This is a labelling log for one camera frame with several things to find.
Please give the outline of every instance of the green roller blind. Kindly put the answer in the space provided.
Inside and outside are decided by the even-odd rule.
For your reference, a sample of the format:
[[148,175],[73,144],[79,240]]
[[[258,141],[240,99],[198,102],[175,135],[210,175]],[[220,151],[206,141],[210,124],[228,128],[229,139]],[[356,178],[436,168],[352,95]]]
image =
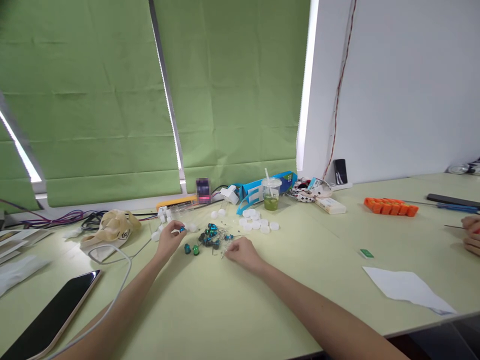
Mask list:
[[[0,199],[20,205],[29,210],[38,210],[30,177],[15,143],[0,119]],[[0,209],[9,214],[19,213],[16,207],[0,202]]]
[[154,0],[187,188],[296,170],[309,0]]
[[51,206],[180,193],[148,1],[0,1],[0,64]]

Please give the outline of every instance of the blue screwdriver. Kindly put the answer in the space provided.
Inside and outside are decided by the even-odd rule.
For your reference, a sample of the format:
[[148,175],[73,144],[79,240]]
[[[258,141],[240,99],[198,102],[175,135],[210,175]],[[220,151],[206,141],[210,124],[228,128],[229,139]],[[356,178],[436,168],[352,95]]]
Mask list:
[[407,200],[402,200],[402,201],[404,201],[406,203],[412,203],[412,204],[430,205],[430,206],[435,206],[439,209],[459,211],[459,212],[462,212],[462,213],[469,213],[469,214],[478,214],[479,213],[478,209],[474,206],[445,204],[443,202],[437,202],[436,204],[429,204],[429,203],[426,203],[426,202],[407,201]]

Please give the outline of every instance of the orange tool holder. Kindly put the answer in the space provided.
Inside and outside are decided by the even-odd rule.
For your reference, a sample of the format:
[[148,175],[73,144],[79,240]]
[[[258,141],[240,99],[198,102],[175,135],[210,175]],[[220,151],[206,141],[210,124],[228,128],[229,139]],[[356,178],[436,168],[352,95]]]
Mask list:
[[366,197],[363,204],[369,208],[374,214],[382,215],[400,215],[413,218],[419,207],[408,205],[402,200]]

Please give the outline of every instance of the person's hand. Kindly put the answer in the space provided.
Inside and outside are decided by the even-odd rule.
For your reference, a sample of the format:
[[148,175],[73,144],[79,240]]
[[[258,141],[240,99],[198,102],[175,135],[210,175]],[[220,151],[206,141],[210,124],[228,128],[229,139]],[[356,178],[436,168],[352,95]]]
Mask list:
[[245,236],[232,242],[225,256],[256,275],[259,275],[267,265],[255,250],[252,242]]
[[468,237],[463,239],[463,247],[480,256],[480,215],[464,217],[461,223],[468,234]]
[[164,260],[170,259],[175,250],[178,249],[185,235],[187,235],[187,230],[182,232],[172,231],[180,230],[180,228],[184,226],[183,223],[176,220],[170,221],[170,223],[165,226],[160,234],[160,240],[158,240],[158,248],[156,249],[155,254],[157,258]]

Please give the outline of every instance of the black smartphone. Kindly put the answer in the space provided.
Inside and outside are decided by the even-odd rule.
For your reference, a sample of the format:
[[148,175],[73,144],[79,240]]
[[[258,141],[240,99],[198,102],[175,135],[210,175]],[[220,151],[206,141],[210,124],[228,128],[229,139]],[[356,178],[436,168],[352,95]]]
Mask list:
[[426,198],[427,200],[434,201],[437,203],[471,206],[480,210],[480,202],[476,202],[476,201],[464,200],[456,197],[449,197],[449,196],[443,196],[443,195],[437,195],[437,194],[428,194]]
[[96,270],[68,280],[0,360],[40,359],[52,350],[100,274]]
[[333,165],[335,166],[335,183],[337,185],[348,183],[345,159],[333,160]]
[[196,180],[196,198],[199,204],[210,204],[212,201],[210,180],[207,177],[201,177]]

